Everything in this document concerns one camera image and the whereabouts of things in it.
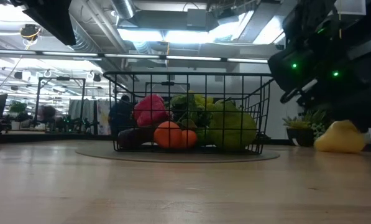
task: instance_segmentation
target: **orange fruit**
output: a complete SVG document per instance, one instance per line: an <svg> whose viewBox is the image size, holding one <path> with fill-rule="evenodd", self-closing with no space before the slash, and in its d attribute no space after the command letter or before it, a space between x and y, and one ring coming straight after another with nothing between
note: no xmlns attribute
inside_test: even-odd
<svg viewBox="0 0 371 224"><path fill-rule="evenodd" d="M180 127L171 121L160 124L153 133L153 140L162 148L178 149L182 146L182 132Z"/></svg>
<svg viewBox="0 0 371 224"><path fill-rule="evenodd" d="M184 149L189 149L195 146L196 142L198 141L196 133L191 130L182 131L182 136L183 136L182 143Z"/></svg>

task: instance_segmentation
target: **black wire basket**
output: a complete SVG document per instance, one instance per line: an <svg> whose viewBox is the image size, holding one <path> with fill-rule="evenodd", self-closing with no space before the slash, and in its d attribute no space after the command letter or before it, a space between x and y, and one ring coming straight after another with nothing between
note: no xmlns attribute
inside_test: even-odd
<svg viewBox="0 0 371 224"><path fill-rule="evenodd" d="M115 151L261 154L268 74L105 72ZM119 80L131 78L130 86ZM127 95L130 101L121 100Z"/></svg>

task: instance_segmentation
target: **ceiling light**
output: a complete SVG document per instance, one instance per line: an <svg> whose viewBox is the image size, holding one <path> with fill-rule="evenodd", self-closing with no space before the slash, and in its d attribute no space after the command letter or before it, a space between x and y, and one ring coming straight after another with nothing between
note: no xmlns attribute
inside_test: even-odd
<svg viewBox="0 0 371 224"><path fill-rule="evenodd" d="M210 42L207 32L197 31L168 31L165 41L175 44L204 44Z"/></svg>
<svg viewBox="0 0 371 224"><path fill-rule="evenodd" d="M174 59L174 60L206 60L206 61L220 61L221 58L218 57L190 57L190 56L174 56L174 55L167 55L167 59Z"/></svg>
<svg viewBox="0 0 371 224"><path fill-rule="evenodd" d="M55 90L57 92L60 92L60 93L64 93L65 92L65 88L62 88L62 87L59 87L59 86L53 87L53 90Z"/></svg>
<svg viewBox="0 0 371 224"><path fill-rule="evenodd" d="M22 12L20 7L14 7L13 5L2 5L0 4L0 21L9 22L33 22L29 16Z"/></svg>
<svg viewBox="0 0 371 224"><path fill-rule="evenodd" d="M162 41L163 37L158 30L132 30L118 29L123 40L144 42L144 41Z"/></svg>
<svg viewBox="0 0 371 224"><path fill-rule="evenodd" d="M14 55L35 55L36 52L31 50L1 50L0 54L14 54Z"/></svg>
<svg viewBox="0 0 371 224"><path fill-rule="evenodd" d="M158 55L105 54L105 57L159 59Z"/></svg>
<svg viewBox="0 0 371 224"><path fill-rule="evenodd" d="M232 34L231 40L238 39L240 35L243 33L243 30L246 28L247 24L249 23L250 19L252 18L254 14L254 11L249 11L246 13L243 13L239 15L239 25L237 26L237 29Z"/></svg>
<svg viewBox="0 0 371 224"><path fill-rule="evenodd" d="M215 39L223 38L223 37L232 38L231 36L234 33L238 24L239 22L229 22L229 23L217 26L216 28L209 31L208 42L214 42Z"/></svg>
<svg viewBox="0 0 371 224"><path fill-rule="evenodd" d="M227 61L240 63L268 63L267 59L252 59L252 58L229 58Z"/></svg>
<svg viewBox="0 0 371 224"><path fill-rule="evenodd" d="M90 61L102 61L102 58L88 58L88 57L74 57L74 60L90 60Z"/></svg>
<svg viewBox="0 0 371 224"><path fill-rule="evenodd" d="M7 93L9 96L22 96L24 98L35 98L36 94L28 94L28 93ZM73 95L58 95L58 94L40 94L40 97L59 97L63 99L72 99L72 100L81 100L81 95L73 96ZM91 99L93 96L84 96L84 99ZM108 100L109 96L94 96L96 99L101 100Z"/></svg>
<svg viewBox="0 0 371 224"><path fill-rule="evenodd" d="M74 57L97 57L94 53L77 53L77 52L43 52L44 55L53 56L74 56Z"/></svg>
<svg viewBox="0 0 371 224"><path fill-rule="evenodd" d="M283 32L282 23L278 16L274 16L271 21L261 30L253 44L271 44Z"/></svg>

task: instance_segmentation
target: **fluorescent light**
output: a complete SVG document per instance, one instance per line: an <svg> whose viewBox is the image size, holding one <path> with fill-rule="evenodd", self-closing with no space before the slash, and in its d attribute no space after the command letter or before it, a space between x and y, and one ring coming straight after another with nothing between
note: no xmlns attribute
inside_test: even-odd
<svg viewBox="0 0 371 224"><path fill-rule="evenodd" d="M9 22L16 22L16 21L33 21L29 16L22 12L20 7L14 7L12 5L2 5L0 4L0 21L9 21Z"/></svg>
<svg viewBox="0 0 371 224"><path fill-rule="evenodd" d="M271 44L283 32L279 17L274 16L271 21L261 30L253 44Z"/></svg>
<svg viewBox="0 0 371 224"><path fill-rule="evenodd" d="M92 62L87 60L83 61L74 61L74 60L54 60L54 59L41 59L45 65L49 65L53 68L61 68L64 70L83 70L83 71L99 71L101 72L101 68L97 67Z"/></svg>
<svg viewBox="0 0 371 224"><path fill-rule="evenodd" d="M268 63L266 59L252 59L252 58L229 58L228 62L240 62L240 63Z"/></svg>
<svg viewBox="0 0 371 224"><path fill-rule="evenodd" d="M74 56L74 57L97 57L94 53L77 53L77 52L43 52L44 55L53 56Z"/></svg>
<svg viewBox="0 0 371 224"><path fill-rule="evenodd" d="M206 61L220 61L221 58L217 57L189 57L189 56L174 56L174 55L167 55L167 59L174 59L174 60L206 60Z"/></svg>
<svg viewBox="0 0 371 224"><path fill-rule="evenodd" d="M26 94L26 93L5 93L9 96L23 96L28 98L35 98L37 94ZM72 99L72 100L80 100L80 96L73 96L73 95L58 95L58 94L40 94L40 97L59 97L63 99ZM96 99L109 99L109 96L85 96L84 99L91 99L92 97L95 97Z"/></svg>
<svg viewBox="0 0 371 224"><path fill-rule="evenodd" d="M45 84L45 83L47 83L47 81L46 80L42 80L41 81L42 82L42 84ZM55 86L55 84L54 83L48 83L48 85L45 85L45 86Z"/></svg>
<svg viewBox="0 0 371 224"><path fill-rule="evenodd" d="M279 37L277 37L277 38L273 41L273 43L274 43L274 44L277 44L277 43L279 43L281 40L283 40L283 38L285 38L285 37L286 37L286 34L285 34L284 32L282 32L282 34L280 34Z"/></svg>
<svg viewBox="0 0 371 224"><path fill-rule="evenodd" d="M1 50L0 54L15 54L15 55L35 55L36 52L31 50Z"/></svg>
<svg viewBox="0 0 371 224"><path fill-rule="evenodd" d="M65 86L66 88L83 88L82 86ZM85 86L86 89L103 89L101 86Z"/></svg>
<svg viewBox="0 0 371 224"><path fill-rule="evenodd" d="M209 41L214 42L217 38L223 38L232 35L235 31L239 22L228 22L226 24L222 24L217 26L213 30L209 31Z"/></svg>
<svg viewBox="0 0 371 224"><path fill-rule="evenodd" d="M196 31L168 31L165 41L176 44L204 44L210 42L207 32Z"/></svg>
<svg viewBox="0 0 371 224"><path fill-rule="evenodd" d="M157 30L127 30L118 29L123 40L144 42L144 41L162 41L163 37Z"/></svg>
<svg viewBox="0 0 371 224"><path fill-rule="evenodd" d="M105 57L159 59L158 55L105 54Z"/></svg>
<svg viewBox="0 0 371 224"><path fill-rule="evenodd" d="M65 92L65 88L63 88L63 87L59 87L59 86L55 86L55 87L53 87L53 90L55 90L55 91L60 91L60 92Z"/></svg>
<svg viewBox="0 0 371 224"><path fill-rule="evenodd" d="M240 35L243 33L243 30L246 28L247 24L249 23L250 19L252 18L254 14L254 11L246 12L246 14L239 15L239 25L237 26L237 29L232 34L231 40L238 39Z"/></svg>
<svg viewBox="0 0 371 224"><path fill-rule="evenodd" d="M87 57L74 57L74 60L92 60L92 61L102 61L102 58L87 58Z"/></svg>

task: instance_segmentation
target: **gray mat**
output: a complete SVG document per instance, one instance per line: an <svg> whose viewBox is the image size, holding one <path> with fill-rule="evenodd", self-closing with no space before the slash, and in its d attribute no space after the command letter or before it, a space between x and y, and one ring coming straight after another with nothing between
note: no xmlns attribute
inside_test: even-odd
<svg viewBox="0 0 371 224"><path fill-rule="evenodd" d="M175 163L219 163L219 162L251 162L276 159L279 153L263 150L261 155L245 154L186 154L158 152L115 152L113 148L106 149L77 149L76 152L85 156L105 159L118 159L137 162L175 162Z"/></svg>

